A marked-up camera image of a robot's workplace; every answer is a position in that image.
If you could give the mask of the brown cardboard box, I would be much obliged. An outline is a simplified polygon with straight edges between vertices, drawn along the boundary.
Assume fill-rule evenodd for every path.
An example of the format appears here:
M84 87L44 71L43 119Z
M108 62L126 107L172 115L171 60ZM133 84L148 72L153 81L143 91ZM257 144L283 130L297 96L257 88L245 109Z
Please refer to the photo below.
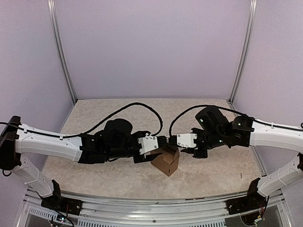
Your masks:
M180 152L177 147L164 147L151 152L151 154L161 153L151 164L170 177L177 169L179 164Z

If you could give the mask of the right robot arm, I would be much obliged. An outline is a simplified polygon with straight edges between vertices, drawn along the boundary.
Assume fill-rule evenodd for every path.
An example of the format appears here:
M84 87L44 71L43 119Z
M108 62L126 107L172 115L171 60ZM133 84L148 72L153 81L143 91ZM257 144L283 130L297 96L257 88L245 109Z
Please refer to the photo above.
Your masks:
M257 120L245 114L237 114L228 121L222 108L211 105L196 116L201 129L193 128L191 133L176 136L177 145L195 158L206 158L213 148L227 146L273 147L296 151L297 155L275 172L253 180L242 206L252 210L271 193L288 186L303 177L303 131L294 126L275 125Z

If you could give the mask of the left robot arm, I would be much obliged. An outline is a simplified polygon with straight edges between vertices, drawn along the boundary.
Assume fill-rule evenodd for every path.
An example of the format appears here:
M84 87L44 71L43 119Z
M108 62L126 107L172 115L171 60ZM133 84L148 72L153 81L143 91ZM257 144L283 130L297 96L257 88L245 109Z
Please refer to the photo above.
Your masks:
M13 116L0 135L0 168L19 176L56 210L66 206L59 184L48 179L26 158L26 153L61 157L80 164L103 164L117 158L133 158L134 163L150 162L167 145L165 136L149 131L132 132L125 119L114 119L95 134L64 135L35 131Z

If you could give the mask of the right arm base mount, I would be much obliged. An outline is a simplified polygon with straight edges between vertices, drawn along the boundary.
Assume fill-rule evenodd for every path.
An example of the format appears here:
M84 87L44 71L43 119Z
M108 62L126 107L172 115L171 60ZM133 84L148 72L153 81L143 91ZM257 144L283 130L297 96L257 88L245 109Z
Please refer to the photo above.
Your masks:
M229 199L225 202L229 215L244 213L251 210L256 210L265 207L267 199L261 198L247 198L247 196L236 199Z

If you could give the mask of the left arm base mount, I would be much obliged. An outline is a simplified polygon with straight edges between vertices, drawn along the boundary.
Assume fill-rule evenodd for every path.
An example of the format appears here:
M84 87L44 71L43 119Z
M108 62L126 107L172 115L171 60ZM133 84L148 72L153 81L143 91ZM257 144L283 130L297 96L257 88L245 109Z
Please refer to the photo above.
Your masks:
M83 201L62 197L60 200L54 198L41 198L41 206L58 211L60 213L72 214L79 216L82 209Z

